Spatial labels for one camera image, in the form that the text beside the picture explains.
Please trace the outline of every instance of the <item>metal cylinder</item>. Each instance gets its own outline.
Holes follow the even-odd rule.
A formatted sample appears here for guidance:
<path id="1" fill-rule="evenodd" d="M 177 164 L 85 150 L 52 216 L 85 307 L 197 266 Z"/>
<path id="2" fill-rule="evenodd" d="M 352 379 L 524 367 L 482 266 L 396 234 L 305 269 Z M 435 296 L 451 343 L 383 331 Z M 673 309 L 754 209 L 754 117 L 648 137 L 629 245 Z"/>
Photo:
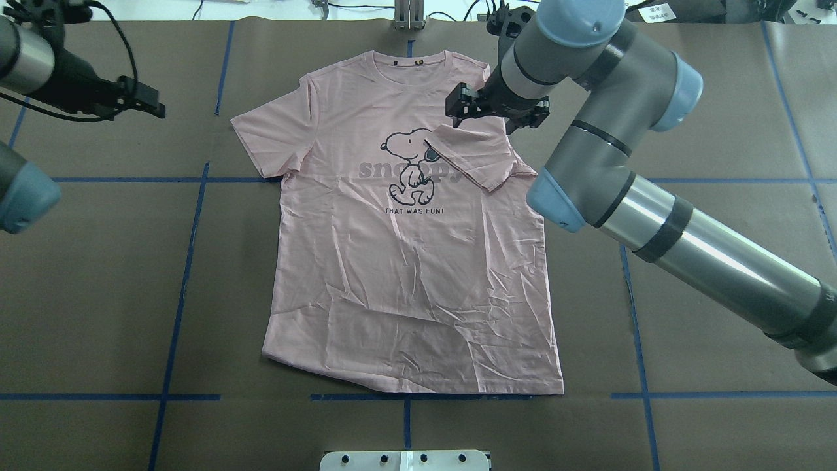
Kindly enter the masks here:
<path id="1" fill-rule="evenodd" d="M 837 294 L 691 204 L 635 177 L 603 232 L 718 301 L 837 384 Z"/>
<path id="2" fill-rule="evenodd" d="M 0 86 L 22 95 L 44 86 L 55 67 L 46 39 L 7 18 L 0 18 L 0 36 Z"/>

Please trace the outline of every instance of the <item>blue joint cap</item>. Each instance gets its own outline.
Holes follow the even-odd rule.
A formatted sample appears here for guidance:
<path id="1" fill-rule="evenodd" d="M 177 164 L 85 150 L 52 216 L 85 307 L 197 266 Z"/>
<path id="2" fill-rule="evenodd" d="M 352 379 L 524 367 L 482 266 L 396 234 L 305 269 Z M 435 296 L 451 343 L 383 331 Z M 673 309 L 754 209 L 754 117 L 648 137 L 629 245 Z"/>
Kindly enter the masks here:
<path id="1" fill-rule="evenodd" d="M 61 199 L 61 188 L 34 163 L 26 162 L 0 201 L 0 227 L 17 234 Z"/>
<path id="2" fill-rule="evenodd" d="M 584 227 L 581 213 L 545 168 L 541 168 L 535 183 L 531 184 L 529 192 L 526 193 L 526 202 L 530 208 L 563 229 L 578 232 Z"/>
<path id="3" fill-rule="evenodd" d="M 677 79 L 675 92 L 671 94 L 669 107 L 665 109 L 663 117 L 651 127 L 652 131 L 668 131 L 683 122 L 683 118 L 695 109 L 703 93 L 703 77 L 693 69 L 676 52 L 671 51 L 677 59 Z"/>
<path id="4" fill-rule="evenodd" d="M 543 0 L 535 23 L 552 42 L 588 48 L 616 34 L 625 17 L 620 0 Z"/>

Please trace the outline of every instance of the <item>white plastic base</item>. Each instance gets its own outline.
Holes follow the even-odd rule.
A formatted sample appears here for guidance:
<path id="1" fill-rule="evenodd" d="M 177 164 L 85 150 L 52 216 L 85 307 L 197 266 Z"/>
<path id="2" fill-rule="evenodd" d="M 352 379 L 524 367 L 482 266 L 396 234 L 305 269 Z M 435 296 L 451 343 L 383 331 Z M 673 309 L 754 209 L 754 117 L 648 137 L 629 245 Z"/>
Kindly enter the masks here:
<path id="1" fill-rule="evenodd" d="M 490 471 L 490 456 L 479 450 L 330 452 L 320 471 Z"/>

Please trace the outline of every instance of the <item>metal bracket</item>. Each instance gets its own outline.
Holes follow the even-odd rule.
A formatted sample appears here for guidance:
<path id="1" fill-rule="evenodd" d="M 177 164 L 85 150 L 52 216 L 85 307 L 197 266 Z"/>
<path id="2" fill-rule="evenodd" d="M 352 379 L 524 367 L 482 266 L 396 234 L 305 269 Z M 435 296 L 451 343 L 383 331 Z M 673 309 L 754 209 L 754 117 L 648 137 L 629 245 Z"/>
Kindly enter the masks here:
<path id="1" fill-rule="evenodd" d="M 424 29 L 424 0 L 395 0 L 395 29 Z"/>
<path id="2" fill-rule="evenodd" d="M 320 471 L 491 471 L 491 453 L 478 450 L 330 452 Z"/>

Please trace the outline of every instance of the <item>label sticker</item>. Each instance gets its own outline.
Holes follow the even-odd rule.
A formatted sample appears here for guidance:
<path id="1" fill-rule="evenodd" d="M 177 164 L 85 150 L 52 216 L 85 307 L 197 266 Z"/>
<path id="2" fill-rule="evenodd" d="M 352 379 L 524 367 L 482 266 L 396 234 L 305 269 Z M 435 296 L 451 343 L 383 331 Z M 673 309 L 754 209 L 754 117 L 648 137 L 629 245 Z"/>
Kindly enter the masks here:
<path id="1" fill-rule="evenodd" d="M 637 11 L 639 11 L 639 14 L 642 15 L 642 19 L 645 20 L 646 23 L 659 23 L 661 21 L 669 21 L 677 18 L 677 15 L 675 15 L 674 11 L 671 10 L 668 3 L 661 3 L 660 5 L 654 5 L 653 7 L 640 8 Z"/>

